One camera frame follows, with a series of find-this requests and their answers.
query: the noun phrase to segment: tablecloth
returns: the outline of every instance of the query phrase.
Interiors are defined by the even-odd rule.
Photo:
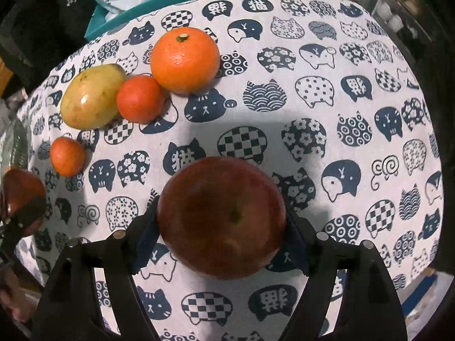
[[[117,63],[128,75],[150,75],[153,45],[180,26],[203,29],[217,42],[222,65],[213,89],[172,96],[145,126],[117,119],[78,131],[62,122],[60,100],[78,72]],[[166,7],[71,55],[19,115],[32,127],[29,169],[45,184],[48,205],[40,232],[18,253],[42,281],[69,238],[102,240],[126,228],[176,171],[215,155],[257,165],[299,215],[334,240],[372,240],[396,289],[437,249],[441,163],[424,96],[392,40],[347,0]],[[59,176],[49,161],[62,135],[78,140],[89,159],[73,178]],[[115,331],[102,271],[96,276],[103,316]],[[345,277],[338,271],[322,333],[333,329]],[[277,340],[306,283],[286,247],[259,273],[219,281],[191,272],[163,243],[134,280],[163,338],[217,341]]]

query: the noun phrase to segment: cat print tablecloth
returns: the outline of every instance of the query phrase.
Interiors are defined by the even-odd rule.
[[[60,101],[80,71],[117,63],[150,75],[150,52],[176,27],[218,44],[214,88],[172,96],[153,123],[123,119],[78,131]],[[46,281],[69,238],[103,240],[126,228],[179,169],[206,156],[245,159],[267,173],[296,212],[334,240],[372,240],[397,289],[433,260],[443,213],[441,163],[419,84],[400,51],[345,0],[195,0],[169,6],[88,43],[58,65],[20,111],[30,120],[30,170],[47,191],[45,224],[18,253]],[[49,147],[78,140],[89,164],[59,176]],[[96,288],[117,330],[102,271]],[[337,318],[339,271],[322,333]],[[305,286],[284,247],[262,271],[234,281],[201,277],[158,243],[134,278],[163,339],[275,341]]]

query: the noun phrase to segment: circle pattern cat print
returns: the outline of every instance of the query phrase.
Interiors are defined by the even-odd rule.
[[[62,122],[61,97],[77,72],[117,63],[127,74],[149,75],[153,46],[181,26],[217,42],[214,88],[172,96],[148,125],[117,119],[78,131]],[[425,98],[399,49],[350,1],[194,0],[166,7],[71,55],[19,117],[31,124],[29,169],[42,179],[48,205],[44,226],[18,253],[43,283],[69,238],[103,240],[126,228],[174,173],[216,155],[257,165],[298,215],[334,240],[372,240],[397,289],[435,256],[443,190]],[[78,140],[90,160],[72,178],[59,176],[49,161],[49,145],[62,135]],[[116,331],[102,271],[96,279],[103,317]],[[306,283],[286,247],[259,273],[226,282],[191,272],[162,241],[134,280],[162,338],[201,341],[277,340]],[[338,271],[323,332],[335,325],[345,280]]]

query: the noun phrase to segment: apple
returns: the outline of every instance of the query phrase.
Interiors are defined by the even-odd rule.
[[[39,177],[28,170],[10,169],[3,177],[0,188],[0,214],[4,221],[36,195],[46,197],[46,190]],[[46,207],[36,207],[36,220],[24,231],[24,237],[38,231]]]
[[[256,166],[227,156],[197,160],[172,176],[156,220],[181,263],[223,280],[261,270],[282,246],[286,228],[275,183]]]

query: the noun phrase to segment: teal tray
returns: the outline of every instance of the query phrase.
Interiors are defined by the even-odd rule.
[[[151,13],[152,11],[162,9],[163,7],[174,5],[176,3],[184,3],[189,0],[148,0],[142,4],[139,4],[131,9],[118,14],[115,18],[106,22],[106,14],[108,11],[100,5],[95,7],[92,19],[88,24],[85,39],[87,41],[94,40],[102,34],[118,27],[121,24],[128,23],[130,20],[137,18],[138,16]]]

